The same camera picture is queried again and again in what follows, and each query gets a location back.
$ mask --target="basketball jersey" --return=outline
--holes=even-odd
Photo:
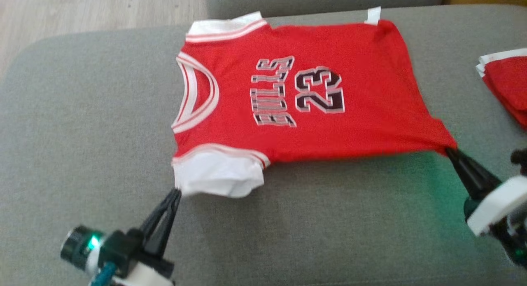
[[[344,25],[272,28],[259,12],[194,22],[177,56],[176,187],[242,197],[274,162],[455,148],[401,34],[368,13]]]

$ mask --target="green light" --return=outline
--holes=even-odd
[[[93,236],[90,242],[88,243],[88,248],[90,250],[93,250],[95,247],[98,247],[98,246],[99,246],[99,241],[96,238],[96,236]]]

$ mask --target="light wood floor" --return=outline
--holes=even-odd
[[[13,58],[42,38],[204,18],[205,0],[0,0],[0,82]]]

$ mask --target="gray cushion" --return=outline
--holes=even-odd
[[[271,24],[364,21],[365,11]],[[405,38],[423,98],[461,149],[502,179],[526,134],[479,78],[478,56],[525,47],[527,9],[383,10]],[[173,187],[170,124],[188,26],[42,40],[0,87],[0,284],[84,285],[58,251],[79,223],[137,226]],[[179,285],[514,285],[526,275],[463,219],[448,160],[414,153],[280,164],[243,199],[185,198],[166,257]]]
[[[384,8],[439,5],[442,0],[205,0],[207,14],[230,19],[260,10],[265,17]]]

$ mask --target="folded red garment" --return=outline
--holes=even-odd
[[[496,98],[527,129],[527,48],[484,55],[476,69]]]

